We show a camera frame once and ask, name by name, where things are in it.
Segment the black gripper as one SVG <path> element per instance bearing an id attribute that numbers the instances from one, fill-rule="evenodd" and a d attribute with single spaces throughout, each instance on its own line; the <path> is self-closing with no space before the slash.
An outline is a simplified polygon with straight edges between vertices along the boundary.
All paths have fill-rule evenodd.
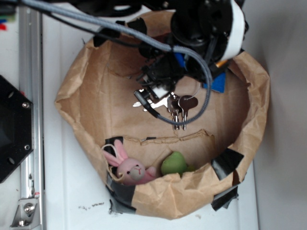
<path id="1" fill-rule="evenodd" d="M 231 58 L 241 52 L 245 36 L 242 0 L 173 0 L 175 12 L 164 51 L 142 42 L 139 52 L 153 60 L 137 79 L 146 99 L 160 101 L 184 76 L 206 83 L 208 75 L 220 74 Z"/>

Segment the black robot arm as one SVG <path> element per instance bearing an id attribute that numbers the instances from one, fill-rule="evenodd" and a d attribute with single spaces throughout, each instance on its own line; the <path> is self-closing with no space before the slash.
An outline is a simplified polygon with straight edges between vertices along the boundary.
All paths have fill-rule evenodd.
<path id="1" fill-rule="evenodd" d="M 127 25 L 171 46 L 185 46 L 196 51 L 211 69 L 236 56 L 248 24 L 241 0 L 73 0 L 72 6 L 86 14 L 101 17 L 124 17 L 142 6 L 150 12 Z M 159 101 L 175 89 L 177 82 L 189 76 L 204 82 L 199 64 L 177 51 L 165 53 L 145 42 L 136 48 L 111 47 L 109 69 L 126 77 L 140 73 L 141 98 Z"/>

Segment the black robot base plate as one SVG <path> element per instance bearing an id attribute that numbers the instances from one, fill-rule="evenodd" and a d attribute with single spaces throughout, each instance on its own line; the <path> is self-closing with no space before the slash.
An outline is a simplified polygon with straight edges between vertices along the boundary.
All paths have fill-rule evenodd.
<path id="1" fill-rule="evenodd" d="M 32 102 L 0 77 L 0 182 L 33 151 Z"/>

